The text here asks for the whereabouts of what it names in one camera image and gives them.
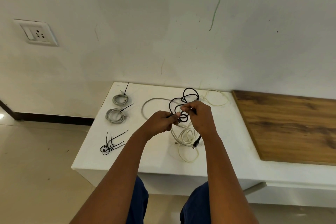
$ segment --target blue pants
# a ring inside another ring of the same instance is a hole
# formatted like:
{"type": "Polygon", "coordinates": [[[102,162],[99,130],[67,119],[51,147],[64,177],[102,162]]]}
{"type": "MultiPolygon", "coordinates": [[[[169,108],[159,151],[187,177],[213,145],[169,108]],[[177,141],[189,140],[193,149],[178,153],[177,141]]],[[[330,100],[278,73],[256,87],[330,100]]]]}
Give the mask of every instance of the blue pants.
{"type": "MultiPolygon", "coordinates": [[[[137,176],[126,224],[143,224],[148,203],[148,192],[137,176]]],[[[181,224],[210,224],[208,182],[196,188],[180,213],[181,224]]]]}

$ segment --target power socket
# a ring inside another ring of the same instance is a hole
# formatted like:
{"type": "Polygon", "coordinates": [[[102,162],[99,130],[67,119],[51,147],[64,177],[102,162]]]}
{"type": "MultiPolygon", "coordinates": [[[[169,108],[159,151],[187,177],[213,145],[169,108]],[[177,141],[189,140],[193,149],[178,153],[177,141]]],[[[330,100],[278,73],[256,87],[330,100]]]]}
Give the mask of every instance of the power socket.
{"type": "Polygon", "coordinates": [[[17,19],[14,19],[14,22],[23,29],[28,43],[58,46],[56,38],[47,23],[17,19]]]}

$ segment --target wooden board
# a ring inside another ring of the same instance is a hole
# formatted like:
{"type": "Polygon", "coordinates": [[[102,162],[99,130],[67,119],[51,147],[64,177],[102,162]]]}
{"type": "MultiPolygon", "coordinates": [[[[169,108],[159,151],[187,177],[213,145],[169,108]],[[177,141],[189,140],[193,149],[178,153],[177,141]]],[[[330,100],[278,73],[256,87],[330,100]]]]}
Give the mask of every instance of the wooden board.
{"type": "Polygon", "coordinates": [[[336,100],[233,90],[260,159],[336,165],[336,100]]]}

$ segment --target forearm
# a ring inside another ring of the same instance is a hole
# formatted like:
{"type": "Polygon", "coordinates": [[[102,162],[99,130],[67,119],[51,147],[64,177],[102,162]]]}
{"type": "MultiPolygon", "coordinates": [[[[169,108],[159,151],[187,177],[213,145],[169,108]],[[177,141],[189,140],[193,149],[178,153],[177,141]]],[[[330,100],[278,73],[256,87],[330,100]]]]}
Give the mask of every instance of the forearm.
{"type": "Polygon", "coordinates": [[[140,130],[130,137],[71,224],[126,222],[141,155],[148,139],[140,130]]]}
{"type": "Polygon", "coordinates": [[[202,136],[207,156],[211,222],[258,223],[216,132],[202,136]]]}

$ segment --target hand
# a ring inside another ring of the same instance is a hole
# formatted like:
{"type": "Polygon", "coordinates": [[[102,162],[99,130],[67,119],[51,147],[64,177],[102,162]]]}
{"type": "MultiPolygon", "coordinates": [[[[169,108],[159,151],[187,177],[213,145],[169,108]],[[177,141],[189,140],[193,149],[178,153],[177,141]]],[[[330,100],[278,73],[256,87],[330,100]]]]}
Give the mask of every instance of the hand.
{"type": "Polygon", "coordinates": [[[148,140],[158,133],[163,133],[171,130],[171,125],[178,125],[177,121],[181,113],[170,116],[170,112],[157,111],[154,113],[140,128],[143,133],[148,137],[148,140]]]}
{"type": "Polygon", "coordinates": [[[203,138],[206,133],[217,132],[210,106],[202,103],[201,101],[195,100],[181,106],[180,108],[189,115],[194,129],[196,129],[203,138]]]}

